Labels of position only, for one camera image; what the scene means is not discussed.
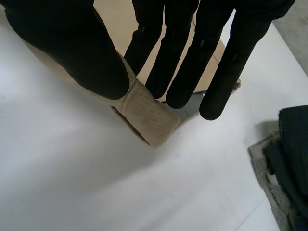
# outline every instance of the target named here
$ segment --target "gray towel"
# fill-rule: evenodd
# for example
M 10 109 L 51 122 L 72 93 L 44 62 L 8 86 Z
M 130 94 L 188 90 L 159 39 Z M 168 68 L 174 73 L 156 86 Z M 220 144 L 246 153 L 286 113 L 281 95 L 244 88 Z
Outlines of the gray towel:
M 269 146 L 274 137 L 267 138 L 249 148 L 257 181 L 264 190 L 276 222 L 281 231 L 293 231 L 294 208 L 283 192 L 274 175 L 270 174 L 269 163 L 263 149 Z

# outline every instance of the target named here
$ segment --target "folded cloth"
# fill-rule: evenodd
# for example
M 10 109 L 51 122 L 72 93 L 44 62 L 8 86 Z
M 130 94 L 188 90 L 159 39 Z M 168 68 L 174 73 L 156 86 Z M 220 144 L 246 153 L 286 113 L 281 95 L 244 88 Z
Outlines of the folded cloth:
M 154 148 L 159 147 L 169 138 L 180 119 L 154 99 L 121 58 L 128 72 L 129 90 L 121 99 L 107 101 L 142 141 Z
M 257 181 L 267 196 L 273 215 L 281 231 L 293 231 L 292 203 L 286 196 L 281 186 L 277 184 L 275 175 L 272 174 L 269 160 L 263 153 L 263 149 L 269 146 L 273 137 L 267 138 L 249 148 L 252 166 Z
M 308 201 L 308 106 L 281 110 L 279 126 L 285 158 Z
M 299 190 L 296 178 L 289 166 L 288 160 L 285 158 L 283 146 L 281 143 L 274 143 L 265 148 L 265 153 L 270 159 L 270 163 L 277 176 L 278 183 L 296 204 L 302 216 L 308 218 L 308 201 Z

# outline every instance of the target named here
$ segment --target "gray fabric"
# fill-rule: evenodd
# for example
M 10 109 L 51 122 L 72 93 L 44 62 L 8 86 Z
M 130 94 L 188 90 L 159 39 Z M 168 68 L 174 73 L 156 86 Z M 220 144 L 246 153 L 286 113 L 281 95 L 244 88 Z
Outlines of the gray fabric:
M 273 180 L 273 175 L 269 173 L 267 159 L 263 154 L 263 149 L 269 146 L 272 140 L 273 137 L 267 138 L 249 148 L 252 157 L 252 165 L 257 181 L 269 200 L 279 229 L 281 231 L 294 231 L 290 222 L 293 220 L 294 216 L 292 204 L 283 192 L 281 186 L 275 182 L 275 184 L 270 182 L 270 180 Z
M 180 124 L 187 122 L 189 119 L 199 115 L 199 107 L 203 99 L 203 93 L 194 93 L 187 104 L 181 109 L 174 109 L 163 103 L 170 111 L 175 113 L 180 118 Z

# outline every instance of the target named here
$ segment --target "fabric pile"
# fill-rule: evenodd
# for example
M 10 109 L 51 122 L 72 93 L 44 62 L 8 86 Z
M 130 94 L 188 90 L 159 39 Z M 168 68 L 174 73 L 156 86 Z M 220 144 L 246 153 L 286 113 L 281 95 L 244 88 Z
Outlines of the fabric pile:
M 279 114 L 279 132 L 249 148 L 281 231 L 308 231 L 308 106 Z

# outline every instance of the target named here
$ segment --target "gloved hand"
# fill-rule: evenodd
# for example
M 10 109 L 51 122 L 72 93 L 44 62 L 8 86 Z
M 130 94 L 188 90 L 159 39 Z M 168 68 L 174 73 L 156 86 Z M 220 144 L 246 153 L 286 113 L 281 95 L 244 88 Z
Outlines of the gloved hand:
M 0 0 L 15 32 L 52 57 L 85 89 L 104 97 L 133 132 L 156 148 L 179 118 L 135 77 L 93 7 L 94 0 Z
M 192 44 L 167 92 L 168 105 L 179 109 L 187 103 L 215 51 L 224 25 L 236 9 L 231 37 L 200 105 L 203 118 L 218 118 L 254 46 L 266 34 L 272 20 L 283 17 L 294 1 L 201 0 Z M 165 9 L 166 34 L 145 85 L 158 99 L 165 94 L 175 73 L 199 0 L 132 2 L 139 27 L 133 34 L 125 59 L 135 75 L 141 71 L 160 37 Z

